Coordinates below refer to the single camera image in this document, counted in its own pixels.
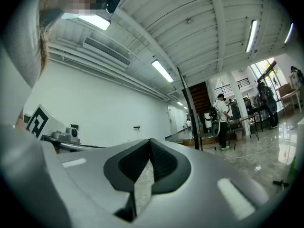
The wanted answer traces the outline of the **wooden table black legs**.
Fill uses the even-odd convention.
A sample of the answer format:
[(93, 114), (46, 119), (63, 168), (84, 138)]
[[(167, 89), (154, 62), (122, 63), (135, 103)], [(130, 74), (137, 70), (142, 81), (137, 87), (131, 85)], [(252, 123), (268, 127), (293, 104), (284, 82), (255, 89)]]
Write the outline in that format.
[[(236, 120), (234, 120), (232, 122), (228, 122), (228, 125), (229, 125), (229, 127), (228, 127), (228, 135), (229, 134), (233, 134), (233, 133), (237, 134), (237, 132), (242, 132), (245, 128), (243, 126), (241, 127), (241, 124), (243, 122), (245, 122), (246, 126), (249, 129), (249, 136), (251, 138), (252, 132), (251, 132), (251, 128), (250, 127), (252, 125), (251, 124), (251, 120), (253, 120), (253, 122), (254, 122), (254, 134), (256, 135), (257, 139), (259, 140), (259, 135), (258, 135), (258, 132), (257, 132), (256, 116), (258, 116), (257, 113), (252, 114), (252, 115), (248, 115), (246, 117), (242, 117), (242, 118), (236, 119)], [(238, 128), (233, 128), (233, 129), (230, 128), (232, 125), (236, 125), (236, 124), (238, 125)]]

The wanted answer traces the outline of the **person's grey shirt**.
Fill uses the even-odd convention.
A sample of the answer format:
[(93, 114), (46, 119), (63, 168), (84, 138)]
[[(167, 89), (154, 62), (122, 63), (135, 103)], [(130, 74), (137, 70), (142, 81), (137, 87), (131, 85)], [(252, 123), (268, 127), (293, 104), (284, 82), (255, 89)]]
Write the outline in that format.
[(41, 71), (40, 0), (21, 0), (0, 33), (0, 124), (14, 125)]

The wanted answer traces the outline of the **person's left forearm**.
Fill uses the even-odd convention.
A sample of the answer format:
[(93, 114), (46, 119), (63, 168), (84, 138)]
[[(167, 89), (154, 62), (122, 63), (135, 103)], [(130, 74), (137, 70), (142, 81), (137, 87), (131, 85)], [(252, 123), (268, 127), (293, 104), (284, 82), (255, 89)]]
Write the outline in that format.
[(21, 112), (18, 116), (18, 119), (17, 119), (16, 124), (15, 124), (15, 128), (21, 129), (21, 130), (26, 129), (25, 123), (24, 123), (24, 120), (23, 120), (23, 110), (21, 110)]

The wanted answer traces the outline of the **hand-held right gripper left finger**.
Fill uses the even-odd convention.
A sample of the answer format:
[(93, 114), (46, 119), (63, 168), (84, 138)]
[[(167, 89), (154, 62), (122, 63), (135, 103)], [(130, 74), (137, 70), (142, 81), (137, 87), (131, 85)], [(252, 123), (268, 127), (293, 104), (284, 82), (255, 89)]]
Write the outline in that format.
[(69, 177), (98, 206), (133, 221), (151, 195), (150, 141), (58, 155)]

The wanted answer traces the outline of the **white door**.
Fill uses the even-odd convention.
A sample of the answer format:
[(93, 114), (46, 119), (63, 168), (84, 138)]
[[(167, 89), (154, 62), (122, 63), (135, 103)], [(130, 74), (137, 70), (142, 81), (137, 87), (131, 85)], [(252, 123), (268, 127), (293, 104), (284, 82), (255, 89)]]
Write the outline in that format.
[(177, 131), (174, 107), (171, 105), (168, 105), (167, 108), (168, 108), (171, 135), (175, 135), (178, 131)]

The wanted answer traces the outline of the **grey standing fan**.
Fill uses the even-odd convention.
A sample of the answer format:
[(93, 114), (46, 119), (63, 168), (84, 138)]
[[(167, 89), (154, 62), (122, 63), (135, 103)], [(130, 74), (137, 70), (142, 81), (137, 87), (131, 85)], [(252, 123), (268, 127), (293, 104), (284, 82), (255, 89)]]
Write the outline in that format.
[(212, 137), (216, 138), (220, 131), (220, 122), (219, 121), (213, 121), (211, 123), (211, 135)]

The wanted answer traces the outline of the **wooden step platform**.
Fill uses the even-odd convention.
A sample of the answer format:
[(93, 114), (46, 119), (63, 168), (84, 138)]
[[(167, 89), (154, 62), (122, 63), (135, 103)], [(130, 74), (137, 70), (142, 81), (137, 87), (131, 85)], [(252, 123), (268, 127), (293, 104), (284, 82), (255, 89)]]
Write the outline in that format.
[[(184, 146), (188, 146), (191, 148), (195, 147), (195, 141), (194, 137), (191, 131), (181, 131), (177, 134), (168, 136), (165, 138), (165, 140), (178, 143)], [(202, 136), (198, 137), (199, 140), (199, 147), (202, 147), (203, 145), (209, 145), (216, 143), (216, 138), (213, 137), (211, 134), (203, 134)]]

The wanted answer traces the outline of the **black balcony railing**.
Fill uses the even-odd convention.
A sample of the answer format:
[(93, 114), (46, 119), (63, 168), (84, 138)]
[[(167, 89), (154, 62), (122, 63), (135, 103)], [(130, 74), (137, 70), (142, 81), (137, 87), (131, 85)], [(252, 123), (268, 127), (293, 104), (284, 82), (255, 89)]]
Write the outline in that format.
[[(244, 78), (242, 80), (239, 80), (236, 82), (237, 86), (240, 88), (243, 88), (243, 87), (247, 87), (247, 86), (250, 86), (250, 82), (249, 82), (249, 79), (248, 78)], [(224, 94), (224, 95), (227, 95), (229, 93), (233, 92), (233, 89), (231, 87), (230, 84), (228, 85), (224, 85), (224, 86), (221, 86), (221, 87), (218, 87), (215, 89), (215, 93), (216, 94)]]

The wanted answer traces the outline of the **white pillar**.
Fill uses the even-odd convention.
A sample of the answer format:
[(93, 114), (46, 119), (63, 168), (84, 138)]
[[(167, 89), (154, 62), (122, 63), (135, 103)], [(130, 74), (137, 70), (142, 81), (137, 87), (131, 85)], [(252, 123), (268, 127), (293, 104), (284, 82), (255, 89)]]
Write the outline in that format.
[(226, 74), (227, 74), (229, 84), (230, 84), (230, 86), (233, 90), (234, 96), (236, 98), (241, 118), (248, 117), (245, 102), (244, 102), (244, 99), (242, 97), (241, 91), (237, 85), (235, 78), (233, 77), (233, 75), (230, 71), (227, 71)]

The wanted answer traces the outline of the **white-legged wooden bench table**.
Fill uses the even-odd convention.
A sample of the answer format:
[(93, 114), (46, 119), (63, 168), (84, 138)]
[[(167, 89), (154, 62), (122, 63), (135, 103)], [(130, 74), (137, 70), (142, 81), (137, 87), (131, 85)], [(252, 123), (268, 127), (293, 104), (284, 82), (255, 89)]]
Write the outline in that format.
[(295, 109), (295, 106), (297, 105), (300, 113), (302, 112), (300, 89), (293, 89), (290, 83), (286, 83), (278, 87), (276, 91), (278, 92), (280, 98), (279, 101), (282, 104), (285, 115), (287, 115), (287, 107), (289, 104), (292, 105), (293, 109)]

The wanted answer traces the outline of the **green plastic bottle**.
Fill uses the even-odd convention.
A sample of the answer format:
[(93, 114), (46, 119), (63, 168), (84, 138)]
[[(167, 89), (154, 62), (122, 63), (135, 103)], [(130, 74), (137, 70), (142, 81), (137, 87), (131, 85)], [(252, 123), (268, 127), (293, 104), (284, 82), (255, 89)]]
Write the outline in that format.
[(297, 175), (297, 170), (295, 168), (296, 156), (293, 157), (293, 160), (290, 164), (290, 168), (287, 175), (287, 182), (292, 183)]

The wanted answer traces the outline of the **dark work table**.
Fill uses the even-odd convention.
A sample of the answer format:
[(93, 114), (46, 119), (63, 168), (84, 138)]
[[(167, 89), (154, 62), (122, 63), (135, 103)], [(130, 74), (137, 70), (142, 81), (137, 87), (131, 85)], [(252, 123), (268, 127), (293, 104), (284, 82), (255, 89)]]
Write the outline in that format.
[(256, 122), (256, 128), (263, 132), (266, 127), (270, 126), (269, 123), (269, 113), (265, 105), (258, 107), (251, 107), (247, 109), (248, 115), (255, 115), (254, 121)]

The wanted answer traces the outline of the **white ceiling air vent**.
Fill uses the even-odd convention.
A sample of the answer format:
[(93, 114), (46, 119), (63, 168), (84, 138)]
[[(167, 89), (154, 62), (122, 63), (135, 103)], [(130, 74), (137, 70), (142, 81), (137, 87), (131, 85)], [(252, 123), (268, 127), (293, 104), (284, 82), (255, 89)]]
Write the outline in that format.
[(128, 58), (124, 57), (120, 53), (109, 48), (108, 46), (98, 42), (97, 40), (92, 39), (91, 37), (87, 37), (84, 40), (83, 48), (95, 52), (100, 56), (107, 57), (108, 59), (122, 66), (123, 68), (128, 68), (131, 63)]

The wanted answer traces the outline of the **bundle of white pipes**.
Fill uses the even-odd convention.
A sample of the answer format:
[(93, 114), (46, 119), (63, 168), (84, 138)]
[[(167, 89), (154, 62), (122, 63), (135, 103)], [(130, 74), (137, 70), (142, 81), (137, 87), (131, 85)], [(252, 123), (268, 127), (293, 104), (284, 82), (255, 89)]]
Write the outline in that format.
[(159, 90), (147, 85), (126, 73), (128, 68), (123, 68), (107, 57), (83, 48), (83, 44), (77, 44), (63, 38), (48, 44), (49, 58), (56, 62), (62, 62), (85, 72), (97, 73), (101, 78), (111, 82), (148, 94), (163, 101), (169, 101), (169, 97)]

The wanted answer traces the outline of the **brown wooden staircase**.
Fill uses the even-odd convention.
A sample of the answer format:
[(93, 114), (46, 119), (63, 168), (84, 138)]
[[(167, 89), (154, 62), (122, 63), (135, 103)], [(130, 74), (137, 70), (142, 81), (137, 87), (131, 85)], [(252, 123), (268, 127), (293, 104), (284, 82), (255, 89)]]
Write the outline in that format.
[(185, 87), (182, 88), (182, 92), (184, 97), (187, 95), (188, 99), (193, 101), (193, 106), (191, 108), (193, 109), (194, 114), (200, 116), (210, 112), (211, 100), (209, 98), (206, 82), (191, 87), (185, 85)]

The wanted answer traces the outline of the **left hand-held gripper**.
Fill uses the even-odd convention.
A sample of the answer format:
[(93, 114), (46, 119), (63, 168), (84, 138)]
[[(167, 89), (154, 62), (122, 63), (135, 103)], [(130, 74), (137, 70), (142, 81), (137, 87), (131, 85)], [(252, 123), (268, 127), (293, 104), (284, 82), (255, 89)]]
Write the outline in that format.
[(104, 149), (93, 145), (82, 145), (78, 138), (78, 129), (67, 127), (46, 108), (39, 104), (31, 116), (26, 129), (38, 139), (53, 144), (56, 150), (63, 149), (70, 152), (92, 151)]

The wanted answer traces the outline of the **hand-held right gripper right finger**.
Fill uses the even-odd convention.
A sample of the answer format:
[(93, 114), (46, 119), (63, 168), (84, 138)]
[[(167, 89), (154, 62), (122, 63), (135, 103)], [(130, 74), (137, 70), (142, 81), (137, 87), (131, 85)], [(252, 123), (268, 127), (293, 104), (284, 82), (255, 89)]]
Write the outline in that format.
[(140, 213), (141, 225), (260, 225), (269, 196), (256, 181), (217, 155), (173, 142), (185, 155), (188, 179), (174, 192), (153, 195)]

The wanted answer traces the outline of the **glass entrance door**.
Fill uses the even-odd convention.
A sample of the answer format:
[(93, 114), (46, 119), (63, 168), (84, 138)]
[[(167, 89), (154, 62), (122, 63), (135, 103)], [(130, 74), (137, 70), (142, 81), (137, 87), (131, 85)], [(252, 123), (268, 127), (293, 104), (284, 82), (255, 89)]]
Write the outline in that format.
[(278, 102), (281, 99), (279, 88), (287, 81), (273, 57), (251, 64), (250, 69), (255, 76), (258, 83), (263, 82), (266, 86), (270, 87), (274, 93), (274, 98)]

